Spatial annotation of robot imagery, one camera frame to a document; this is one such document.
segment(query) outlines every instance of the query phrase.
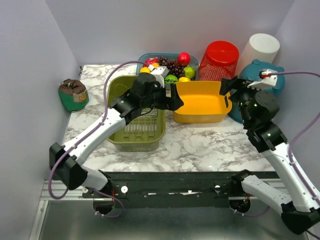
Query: yellow tray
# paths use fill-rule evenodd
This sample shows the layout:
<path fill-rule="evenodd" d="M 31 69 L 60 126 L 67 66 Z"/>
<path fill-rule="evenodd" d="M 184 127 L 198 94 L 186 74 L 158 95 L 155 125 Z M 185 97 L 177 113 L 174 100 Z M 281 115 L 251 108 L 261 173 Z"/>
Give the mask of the yellow tray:
<path fill-rule="evenodd" d="M 219 95 L 220 81 L 177 82 L 176 87 L 184 105 L 173 113 L 178 123 L 217 123 L 231 111 L 230 93 Z"/>

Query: green dish rack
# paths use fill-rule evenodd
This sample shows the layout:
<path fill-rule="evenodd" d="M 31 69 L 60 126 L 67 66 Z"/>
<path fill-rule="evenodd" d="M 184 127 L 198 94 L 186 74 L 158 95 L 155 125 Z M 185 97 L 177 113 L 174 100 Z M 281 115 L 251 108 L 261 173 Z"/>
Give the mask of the green dish rack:
<path fill-rule="evenodd" d="M 119 76 L 108 88 L 108 105 L 124 94 L 134 84 L 136 76 Z M 137 117 L 127 126 L 115 132 L 108 141 L 122 152 L 150 152 L 158 148 L 166 131 L 166 115 L 164 110 L 153 109 L 150 113 Z"/>

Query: gray wall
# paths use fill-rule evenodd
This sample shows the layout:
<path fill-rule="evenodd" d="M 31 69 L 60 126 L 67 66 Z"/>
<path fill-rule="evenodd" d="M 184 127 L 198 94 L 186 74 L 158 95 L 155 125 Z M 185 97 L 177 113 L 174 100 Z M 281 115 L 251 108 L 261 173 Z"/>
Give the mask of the gray wall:
<path fill-rule="evenodd" d="M 319 0 L 295 0 L 276 37 L 281 48 L 275 62 L 287 71 L 320 72 L 320 25 L 315 18 Z M 312 75 L 288 75 L 280 97 L 279 123 L 291 141 L 320 111 L 320 79 Z M 293 152 L 301 166 L 320 189 L 320 122 L 296 143 Z M 316 226 L 320 236 L 320 224 Z"/>
<path fill-rule="evenodd" d="M 255 33 L 276 34 L 293 1 L 46 0 L 81 64 L 182 51 L 201 61 L 206 46 L 216 40 L 242 50 Z"/>
<path fill-rule="evenodd" d="M 25 240 L 68 121 L 57 88 L 79 67 L 44 0 L 1 1 L 0 29 L 0 239 Z"/>

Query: perforated red basket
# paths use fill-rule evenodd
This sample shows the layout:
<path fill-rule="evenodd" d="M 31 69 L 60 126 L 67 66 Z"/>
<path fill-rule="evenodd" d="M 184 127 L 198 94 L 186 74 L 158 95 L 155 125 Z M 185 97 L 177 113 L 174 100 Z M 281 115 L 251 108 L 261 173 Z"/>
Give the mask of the perforated red basket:
<path fill-rule="evenodd" d="M 221 81 L 233 78 L 239 58 L 235 45 L 227 41 L 209 44 L 199 66 L 199 81 Z"/>

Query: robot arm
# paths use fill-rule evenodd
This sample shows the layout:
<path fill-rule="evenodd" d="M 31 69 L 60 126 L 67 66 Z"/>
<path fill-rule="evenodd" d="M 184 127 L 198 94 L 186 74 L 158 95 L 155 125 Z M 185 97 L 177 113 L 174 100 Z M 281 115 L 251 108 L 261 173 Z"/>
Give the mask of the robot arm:
<path fill-rule="evenodd" d="M 245 192 L 259 198 L 281 215 L 292 232 L 302 234 L 320 222 L 320 193 L 296 158 L 292 156 L 293 161 L 290 160 L 287 138 L 272 122 L 279 111 L 277 99 L 272 93 L 261 90 L 267 89 L 268 85 L 274 86 L 276 82 L 277 76 L 274 75 L 256 84 L 238 77 L 223 79 L 220 94 L 225 95 L 231 89 L 237 90 L 230 99 L 239 104 L 249 141 L 271 163 L 289 195 L 267 185 L 247 170 L 236 174 L 232 185 L 235 192 Z"/>
<path fill-rule="evenodd" d="M 155 108 L 175 111 L 183 106 L 176 85 L 170 84 L 169 89 L 165 88 L 164 76 L 167 73 L 168 69 L 165 66 L 155 68 L 151 74 L 140 73 L 133 81 L 132 88 L 110 104 L 107 118 L 104 121 L 103 114 L 91 126 L 63 146 L 54 143 L 50 147 L 49 163 L 51 169 L 62 155 L 71 149 L 58 165 L 54 174 L 69 190 L 74 190 L 79 186 L 99 191 L 104 188 L 108 190 L 110 186 L 107 175 L 102 171 L 82 166 L 89 155 L 113 133 L 139 117 L 143 109 Z M 77 145 L 79 139 L 84 137 L 85 139 Z"/>

